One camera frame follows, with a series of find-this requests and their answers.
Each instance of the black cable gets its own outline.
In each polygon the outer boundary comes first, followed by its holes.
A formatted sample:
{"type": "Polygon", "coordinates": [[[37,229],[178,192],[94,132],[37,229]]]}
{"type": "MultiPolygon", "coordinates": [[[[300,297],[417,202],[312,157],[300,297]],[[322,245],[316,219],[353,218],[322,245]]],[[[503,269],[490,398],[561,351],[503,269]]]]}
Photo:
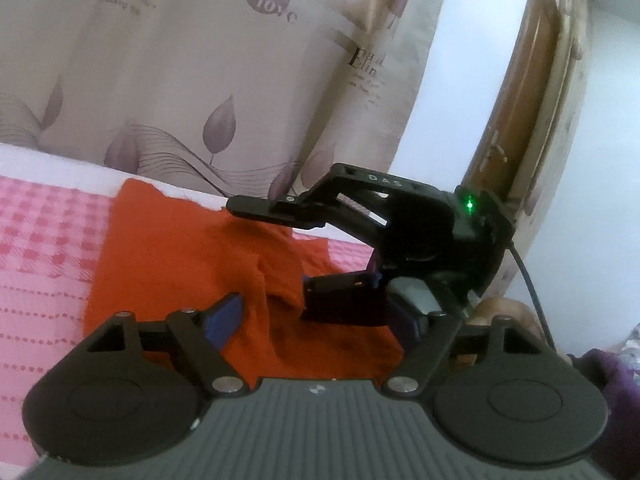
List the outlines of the black cable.
{"type": "Polygon", "coordinates": [[[542,332],[545,333],[546,342],[548,343],[549,347],[553,351],[556,351],[556,344],[554,343],[554,339],[551,336],[551,330],[549,330],[549,325],[546,322],[545,313],[542,311],[542,305],[540,305],[540,299],[536,294],[536,289],[533,287],[533,282],[531,281],[531,277],[527,272],[527,267],[524,266],[524,262],[522,261],[522,258],[518,254],[518,251],[516,250],[516,246],[513,244],[513,240],[509,242],[509,250],[513,255],[513,259],[516,260],[516,264],[520,269],[520,273],[524,278],[524,282],[527,284],[527,288],[529,289],[529,295],[531,296],[531,301],[533,302],[533,308],[536,309],[536,314],[538,314],[538,319],[540,320],[540,325],[542,326],[542,332]]]}

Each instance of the purple clothing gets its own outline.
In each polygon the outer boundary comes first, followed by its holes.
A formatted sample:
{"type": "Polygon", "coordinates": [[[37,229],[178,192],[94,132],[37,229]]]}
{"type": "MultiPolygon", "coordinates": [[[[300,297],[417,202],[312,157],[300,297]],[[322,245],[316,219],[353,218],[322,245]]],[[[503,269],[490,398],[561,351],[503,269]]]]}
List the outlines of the purple clothing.
{"type": "Polygon", "coordinates": [[[634,478],[640,472],[640,386],[634,382],[633,370],[602,350],[570,357],[574,367],[600,388],[610,410],[591,456],[614,478],[634,478]]]}

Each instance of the white wall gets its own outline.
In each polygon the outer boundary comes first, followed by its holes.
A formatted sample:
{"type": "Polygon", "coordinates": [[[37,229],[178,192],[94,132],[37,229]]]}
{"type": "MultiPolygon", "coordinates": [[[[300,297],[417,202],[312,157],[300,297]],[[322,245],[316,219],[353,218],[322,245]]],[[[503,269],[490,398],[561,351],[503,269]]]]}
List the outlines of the white wall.
{"type": "Polygon", "coordinates": [[[390,173],[453,191],[494,108],[527,0],[444,0],[390,173]]]}
{"type": "MultiPolygon", "coordinates": [[[[584,107],[526,264],[559,346],[583,354],[640,322],[640,25],[594,15],[584,107]]],[[[521,278],[508,296],[529,303],[521,278]]]]}

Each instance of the orange cloth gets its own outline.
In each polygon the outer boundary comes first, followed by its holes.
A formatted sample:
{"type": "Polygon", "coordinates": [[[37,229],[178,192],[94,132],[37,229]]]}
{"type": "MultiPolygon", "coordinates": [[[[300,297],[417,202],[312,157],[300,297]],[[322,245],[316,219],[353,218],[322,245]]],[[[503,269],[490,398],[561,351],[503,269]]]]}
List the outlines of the orange cloth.
{"type": "Polygon", "coordinates": [[[238,292],[242,325],[223,356],[249,384],[258,377],[381,381],[402,355],[386,327],[300,321],[303,275],[336,272],[325,239],[294,240],[289,228],[210,211],[127,180],[111,208],[84,334],[119,310],[161,320],[238,292]]]}

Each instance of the pink bedsheet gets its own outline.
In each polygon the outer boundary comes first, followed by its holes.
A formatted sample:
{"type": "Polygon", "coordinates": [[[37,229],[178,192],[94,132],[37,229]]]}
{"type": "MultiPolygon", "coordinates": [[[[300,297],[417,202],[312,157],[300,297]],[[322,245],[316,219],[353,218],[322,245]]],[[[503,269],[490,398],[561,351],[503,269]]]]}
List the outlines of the pink bedsheet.
{"type": "MultiPolygon", "coordinates": [[[[82,338],[112,200],[0,176],[0,462],[36,460],[22,401],[82,338]]],[[[349,272],[365,268],[371,248],[329,240],[329,252],[349,272]]]]}

